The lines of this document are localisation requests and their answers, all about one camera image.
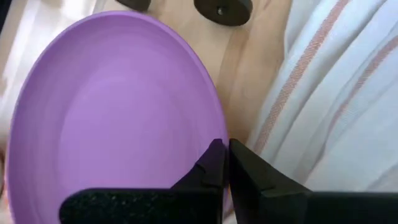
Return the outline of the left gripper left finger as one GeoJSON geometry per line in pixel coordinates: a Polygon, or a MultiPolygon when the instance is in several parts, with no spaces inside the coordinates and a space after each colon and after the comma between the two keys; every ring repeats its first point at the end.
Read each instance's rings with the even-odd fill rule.
{"type": "Polygon", "coordinates": [[[215,139],[169,189],[93,188],[67,197],[61,224],[221,224],[227,148],[215,139]]]}

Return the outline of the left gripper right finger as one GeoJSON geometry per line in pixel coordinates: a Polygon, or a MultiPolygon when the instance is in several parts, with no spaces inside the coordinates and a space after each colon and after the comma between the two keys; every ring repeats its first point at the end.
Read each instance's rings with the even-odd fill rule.
{"type": "Polygon", "coordinates": [[[398,194],[309,190],[236,139],[229,184],[238,224],[398,224],[398,194]]]}

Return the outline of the white striped dish towel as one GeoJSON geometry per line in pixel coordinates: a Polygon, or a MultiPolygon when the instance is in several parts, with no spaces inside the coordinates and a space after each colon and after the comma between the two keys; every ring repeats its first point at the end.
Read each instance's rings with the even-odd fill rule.
{"type": "Polygon", "coordinates": [[[311,190],[398,192],[398,0],[292,0],[247,145],[311,190]]]}

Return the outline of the purple plate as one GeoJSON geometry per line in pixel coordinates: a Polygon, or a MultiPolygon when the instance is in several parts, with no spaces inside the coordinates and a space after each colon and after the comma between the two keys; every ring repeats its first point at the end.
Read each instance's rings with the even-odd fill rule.
{"type": "Polygon", "coordinates": [[[7,142],[14,224],[60,224],[92,187],[168,188],[214,139],[228,142],[215,86],[174,30],[132,11],[88,16],[42,52],[7,142]]]}

